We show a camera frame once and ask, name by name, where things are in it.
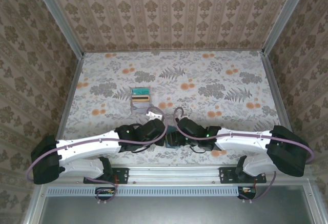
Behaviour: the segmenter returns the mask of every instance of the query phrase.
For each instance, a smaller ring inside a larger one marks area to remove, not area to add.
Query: floral wallpaper
[[[30,152],[55,134],[76,68],[43,0],[0,0],[0,223],[19,223]]]
[[[269,57],[293,130],[315,150],[328,207],[328,0],[300,0]]]
[[[85,52],[260,49],[286,0],[57,0]]]
[[[87,53],[64,137],[102,134],[123,124],[146,123],[132,115],[131,88],[150,87],[151,102],[168,115],[182,106],[198,124],[263,131],[279,123],[259,51]],[[108,155],[113,164],[235,164],[244,151],[193,153],[189,147],[151,146]]]

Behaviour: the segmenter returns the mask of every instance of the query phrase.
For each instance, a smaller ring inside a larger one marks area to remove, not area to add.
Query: patterned wall
[[[19,223],[30,151],[56,133],[76,67],[42,0],[0,0],[0,223]]]
[[[270,60],[293,130],[316,152],[328,206],[328,0],[300,0]]]
[[[260,49],[286,0],[57,0],[84,51]]]

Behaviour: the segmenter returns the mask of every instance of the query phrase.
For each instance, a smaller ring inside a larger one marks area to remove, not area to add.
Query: floral tablecloth
[[[102,134],[123,124],[145,123],[131,115],[131,88],[150,87],[151,101],[173,125],[184,108],[206,127],[261,131],[279,124],[258,51],[87,53],[64,138]],[[235,164],[251,153],[228,150],[196,154],[188,147],[109,156],[112,164]]]

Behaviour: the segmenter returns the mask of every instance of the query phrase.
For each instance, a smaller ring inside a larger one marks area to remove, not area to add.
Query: vent grille
[[[95,196],[99,187],[49,187],[47,197]],[[117,196],[238,196],[238,187],[129,187],[120,186]]]

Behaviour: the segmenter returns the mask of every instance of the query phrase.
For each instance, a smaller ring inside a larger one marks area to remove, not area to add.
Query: gray floor
[[[237,197],[49,197],[40,223],[314,223],[302,187],[273,187],[261,200]]]

